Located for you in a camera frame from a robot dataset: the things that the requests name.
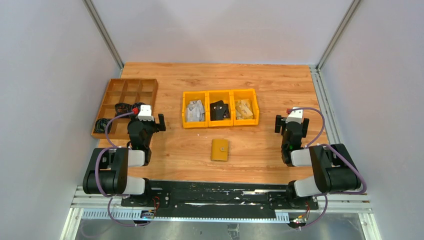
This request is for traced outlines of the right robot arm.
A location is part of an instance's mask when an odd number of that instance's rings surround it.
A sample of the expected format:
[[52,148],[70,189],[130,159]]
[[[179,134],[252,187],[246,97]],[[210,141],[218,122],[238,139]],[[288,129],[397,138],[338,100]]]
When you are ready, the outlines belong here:
[[272,197],[272,204],[285,201],[290,207],[299,208],[315,195],[354,191],[362,187],[359,172],[344,144],[302,146],[308,126],[308,118],[275,117],[274,131],[282,135],[283,163],[288,167],[311,167],[313,175],[290,181],[285,195]]

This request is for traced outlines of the yellow leather card holder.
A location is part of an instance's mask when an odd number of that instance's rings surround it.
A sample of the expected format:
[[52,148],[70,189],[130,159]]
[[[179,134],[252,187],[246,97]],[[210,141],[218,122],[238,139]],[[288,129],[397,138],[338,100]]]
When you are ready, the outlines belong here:
[[212,161],[227,162],[229,158],[229,141],[227,139],[215,138],[211,142],[210,159]]

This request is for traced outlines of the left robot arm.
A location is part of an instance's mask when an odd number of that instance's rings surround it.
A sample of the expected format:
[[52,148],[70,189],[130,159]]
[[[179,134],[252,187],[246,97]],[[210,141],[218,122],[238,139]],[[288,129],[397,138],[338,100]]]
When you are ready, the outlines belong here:
[[130,202],[141,206],[157,204],[150,181],[145,177],[131,177],[130,167],[148,166],[152,156],[150,148],[153,134],[166,131],[165,117],[158,114],[159,122],[153,116],[134,117],[128,127],[129,145],[95,148],[90,157],[82,181],[85,194],[99,194],[106,198],[129,197]]

